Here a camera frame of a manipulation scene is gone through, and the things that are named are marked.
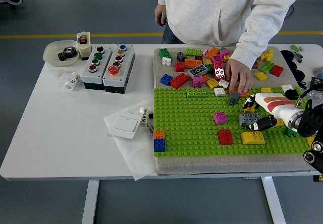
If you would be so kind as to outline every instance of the sneaker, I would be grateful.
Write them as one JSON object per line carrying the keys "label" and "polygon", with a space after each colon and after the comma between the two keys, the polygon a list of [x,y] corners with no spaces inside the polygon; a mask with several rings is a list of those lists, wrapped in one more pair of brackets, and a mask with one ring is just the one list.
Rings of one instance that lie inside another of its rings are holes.
{"label": "sneaker", "polygon": [[11,5],[18,6],[22,4],[22,0],[0,0],[0,3],[8,3]]}

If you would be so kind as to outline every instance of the gray felt mat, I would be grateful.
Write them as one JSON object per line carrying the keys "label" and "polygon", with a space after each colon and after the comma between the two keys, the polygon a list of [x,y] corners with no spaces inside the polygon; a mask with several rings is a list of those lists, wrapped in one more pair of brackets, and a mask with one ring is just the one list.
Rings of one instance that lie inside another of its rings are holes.
{"label": "gray felt mat", "polygon": [[[196,49],[211,49],[211,47],[187,47]],[[272,62],[284,68],[280,77],[267,74],[268,79],[260,82],[254,79],[253,87],[280,87],[283,84],[298,86],[292,72],[288,68],[283,56],[276,47],[270,47],[274,51]],[[227,47],[231,52],[234,47]],[[159,49],[154,52],[153,70],[155,77],[155,88],[166,88],[160,82],[164,74],[175,77],[181,73],[176,73],[174,64],[177,62],[177,53],[185,53],[186,48],[168,48],[173,57],[171,67],[163,66],[159,56]],[[264,62],[258,62],[259,68]],[[182,87],[192,87],[192,80]],[[315,170],[303,160],[301,154],[298,155],[264,155],[264,156],[210,156],[210,157],[159,157],[156,158],[157,172],[159,175],[188,175],[188,174],[216,174],[216,173],[275,173],[275,172],[297,172]]]}

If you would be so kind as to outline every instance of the white table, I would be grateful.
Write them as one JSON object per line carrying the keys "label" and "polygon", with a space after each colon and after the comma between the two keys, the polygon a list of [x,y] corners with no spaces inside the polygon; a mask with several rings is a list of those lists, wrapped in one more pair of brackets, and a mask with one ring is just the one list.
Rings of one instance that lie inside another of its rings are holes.
{"label": "white table", "polygon": [[[289,49],[289,44],[272,45]],[[298,69],[309,86],[312,71],[319,67],[323,49],[298,44],[304,58]],[[89,180],[83,223],[93,222],[99,180],[130,179],[131,173],[103,118],[153,97],[152,61],[155,48],[165,45],[134,45],[135,63],[125,94],[87,90],[82,82],[74,91],[60,85],[55,70],[81,75],[86,61],[69,67],[45,64],[17,127],[0,174],[7,180]],[[261,177],[274,222],[285,222],[272,176],[319,175],[318,172],[214,174],[146,178]]]}

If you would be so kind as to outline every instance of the white paper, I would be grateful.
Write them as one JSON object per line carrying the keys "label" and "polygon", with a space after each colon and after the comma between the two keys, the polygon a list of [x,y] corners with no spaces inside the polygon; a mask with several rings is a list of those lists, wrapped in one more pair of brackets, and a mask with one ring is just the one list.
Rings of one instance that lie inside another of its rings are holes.
{"label": "white paper", "polygon": [[[128,107],[122,111],[138,113],[140,108],[148,108],[153,113],[153,99]],[[110,129],[118,113],[105,117],[104,122]],[[130,140],[123,137],[113,136],[130,172],[135,180],[157,170],[153,151],[153,135],[147,126],[139,127],[135,137]]]}

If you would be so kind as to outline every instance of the table leg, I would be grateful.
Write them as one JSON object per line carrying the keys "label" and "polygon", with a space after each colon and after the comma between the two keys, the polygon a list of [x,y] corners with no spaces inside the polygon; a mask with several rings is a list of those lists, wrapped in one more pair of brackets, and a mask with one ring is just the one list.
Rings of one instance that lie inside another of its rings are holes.
{"label": "table leg", "polygon": [[82,224],[93,224],[99,183],[100,180],[89,180],[86,192]]}
{"label": "table leg", "polygon": [[272,177],[261,177],[274,224],[286,224]]}

